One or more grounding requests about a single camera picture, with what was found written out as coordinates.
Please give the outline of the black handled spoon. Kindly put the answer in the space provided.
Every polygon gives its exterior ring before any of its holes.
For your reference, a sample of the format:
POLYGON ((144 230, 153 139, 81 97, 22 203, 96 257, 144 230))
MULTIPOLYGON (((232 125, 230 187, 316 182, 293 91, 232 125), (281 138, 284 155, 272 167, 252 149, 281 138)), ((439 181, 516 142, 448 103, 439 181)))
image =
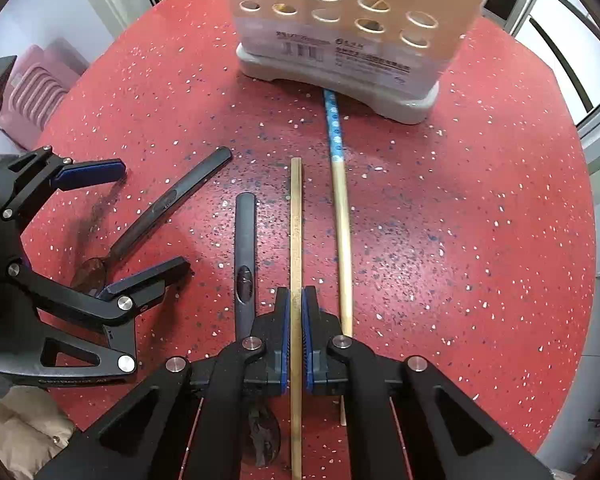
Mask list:
POLYGON ((162 220, 166 220, 172 211, 177 210, 181 203, 196 193, 232 159, 230 149, 221 146, 198 162, 140 214, 114 242, 105 257, 94 257, 82 263, 74 274, 71 287, 78 292, 96 296, 107 285, 114 268, 131 257, 162 220))
MULTIPOLYGON (((256 318, 257 203, 249 192, 237 195, 234 224, 234 319, 235 336, 242 341, 251 336, 256 318)), ((257 468, 270 466, 280 449, 279 423, 260 398, 246 404, 244 429, 245 461, 257 468)))

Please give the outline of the blue patterned wooden chopstick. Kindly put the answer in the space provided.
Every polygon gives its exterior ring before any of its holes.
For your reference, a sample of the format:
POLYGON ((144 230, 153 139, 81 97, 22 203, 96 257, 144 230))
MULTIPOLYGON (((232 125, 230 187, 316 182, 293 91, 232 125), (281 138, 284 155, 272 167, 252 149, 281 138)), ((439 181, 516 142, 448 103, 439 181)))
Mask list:
POLYGON ((323 91, 329 144, 330 168, 337 235, 338 286, 340 325, 344 336, 353 335, 352 252, 347 189, 346 163, 342 143, 342 128, 336 94, 323 91))

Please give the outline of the pink plastic stool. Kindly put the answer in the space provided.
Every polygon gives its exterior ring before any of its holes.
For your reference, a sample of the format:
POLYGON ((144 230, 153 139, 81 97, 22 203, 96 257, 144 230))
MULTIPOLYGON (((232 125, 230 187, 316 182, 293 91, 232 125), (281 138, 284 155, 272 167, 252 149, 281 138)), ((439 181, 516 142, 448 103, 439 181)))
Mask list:
POLYGON ((42 132, 88 63, 64 38, 17 56, 4 91, 0 129, 20 148, 38 146, 42 132))

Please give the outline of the beige plastic utensil holder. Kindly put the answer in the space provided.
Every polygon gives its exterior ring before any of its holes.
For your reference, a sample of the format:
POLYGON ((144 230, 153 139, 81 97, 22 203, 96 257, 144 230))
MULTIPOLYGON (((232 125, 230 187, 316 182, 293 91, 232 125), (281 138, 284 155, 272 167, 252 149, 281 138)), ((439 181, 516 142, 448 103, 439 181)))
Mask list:
POLYGON ((230 0, 230 10, 245 75, 314 84, 416 125, 485 1, 230 0))

